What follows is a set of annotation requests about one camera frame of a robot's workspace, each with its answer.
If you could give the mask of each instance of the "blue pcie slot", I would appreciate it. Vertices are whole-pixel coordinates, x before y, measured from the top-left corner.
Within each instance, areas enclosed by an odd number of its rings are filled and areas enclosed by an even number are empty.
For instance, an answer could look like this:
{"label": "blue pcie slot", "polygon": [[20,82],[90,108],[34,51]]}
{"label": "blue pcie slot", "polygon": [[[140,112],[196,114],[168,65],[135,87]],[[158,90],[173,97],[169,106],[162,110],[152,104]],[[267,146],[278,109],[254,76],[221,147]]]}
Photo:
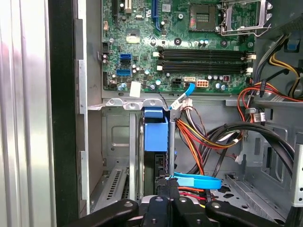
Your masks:
{"label": "blue pcie slot", "polygon": [[158,0],[152,0],[152,13],[151,16],[153,19],[158,17]]}
{"label": "blue pcie slot", "polygon": [[161,31],[161,28],[159,27],[159,21],[158,21],[158,0],[152,0],[152,9],[151,9],[152,13],[151,16],[152,18],[155,20],[155,24],[156,24],[156,29],[158,31]]}
{"label": "blue pcie slot", "polygon": [[131,60],[132,54],[131,53],[122,53],[120,54],[120,60]]}
{"label": "blue pcie slot", "polygon": [[131,75],[131,70],[116,70],[116,75],[119,77],[129,77]]}

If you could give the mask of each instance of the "green circuit board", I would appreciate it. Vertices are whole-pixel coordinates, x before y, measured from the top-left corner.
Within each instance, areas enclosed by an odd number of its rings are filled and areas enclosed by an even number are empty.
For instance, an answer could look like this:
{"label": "green circuit board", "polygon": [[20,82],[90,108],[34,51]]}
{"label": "green circuit board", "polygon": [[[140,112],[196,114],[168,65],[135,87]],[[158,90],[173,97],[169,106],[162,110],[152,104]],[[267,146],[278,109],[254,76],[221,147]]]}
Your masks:
{"label": "green circuit board", "polygon": [[[153,89],[160,92],[184,92],[187,88],[184,77],[195,78],[195,81],[208,80],[208,87],[196,87],[195,92],[198,93],[237,94],[247,86],[249,75],[246,73],[235,74],[228,71],[167,73],[157,70],[159,59],[154,57],[153,53],[157,52],[159,46],[168,49],[254,51],[253,35],[221,36],[216,32],[216,27],[221,23],[222,18],[219,0],[157,0],[157,19],[153,18],[152,7],[155,0],[125,1],[131,1],[132,6],[128,11],[119,9],[124,1],[103,0],[102,51],[107,56],[102,64],[101,76],[105,90],[128,91],[131,81],[138,81],[142,85],[142,91],[145,92]],[[209,6],[209,9],[211,7],[209,13],[203,12],[205,5]],[[113,8],[118,8],[116,17],[113,16],[115,13]],[[258,5],[257,3],[240,6],[235,4],[232,13],[233,29],[240,26],[253,26],[258,17]],[[162,21],[165,25],[159,29]],[[208,44],[199,45],[200,40],[207,40]],[[131,54],[131,62],[126,65],[121,64],[120,54]],[[119,76],[116,73],[119,69],[130,70],[131,75]],[[227,76],[228,80],[222,81],[220,76]],[[172,80],[175,79],[181,81],[179,86],[172,84]]]}

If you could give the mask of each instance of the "black ram slot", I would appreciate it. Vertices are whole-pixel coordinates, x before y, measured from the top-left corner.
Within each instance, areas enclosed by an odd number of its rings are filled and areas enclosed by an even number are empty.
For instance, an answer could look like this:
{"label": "black ram slot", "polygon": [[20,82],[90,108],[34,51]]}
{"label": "black ram slot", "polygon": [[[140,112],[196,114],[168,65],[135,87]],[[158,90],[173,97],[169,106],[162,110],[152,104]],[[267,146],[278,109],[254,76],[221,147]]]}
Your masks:
{"label": "black ram slot", "polygon": [[241,74],[244,71],[241,64],[197,63],[197,62],[170,62],[163,63],[164,72],[204,72]]}
{"label": "black ram slot", "polygon": [[160,58],[170,60],[241,61],[244,52],[217,50],[164,49],[158,47]]}

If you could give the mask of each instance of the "motherboard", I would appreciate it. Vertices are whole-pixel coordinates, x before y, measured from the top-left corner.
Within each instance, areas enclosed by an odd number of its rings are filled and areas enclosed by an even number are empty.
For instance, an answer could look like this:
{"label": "motherboard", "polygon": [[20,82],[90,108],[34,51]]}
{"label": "motherboard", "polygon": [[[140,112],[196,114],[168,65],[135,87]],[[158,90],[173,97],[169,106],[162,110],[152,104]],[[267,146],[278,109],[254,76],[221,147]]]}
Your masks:
{"label": "motherboard", "polygon": [[[251,81],[254,35],[220,34],[219,0],[103,0],[105,90],[237,94]],[[233,29],[253,26],[258,3],[235,4]]]}

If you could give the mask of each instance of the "blue sata port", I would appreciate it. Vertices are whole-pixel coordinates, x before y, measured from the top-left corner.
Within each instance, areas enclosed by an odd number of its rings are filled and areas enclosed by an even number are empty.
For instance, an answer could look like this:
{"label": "blue sata port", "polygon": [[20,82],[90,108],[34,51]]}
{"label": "blue sata port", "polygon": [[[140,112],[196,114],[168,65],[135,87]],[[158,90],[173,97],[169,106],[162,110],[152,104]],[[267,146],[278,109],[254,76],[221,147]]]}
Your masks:
{"label": "blue sata port", "polygon": [[116,75],[119,77],[128,77],[131,75],[131,70],[116,70]]}
{"label": "blue sata port", "polygon": [[121,53],[120,60],[131,60],[132,54],[131,53]]}

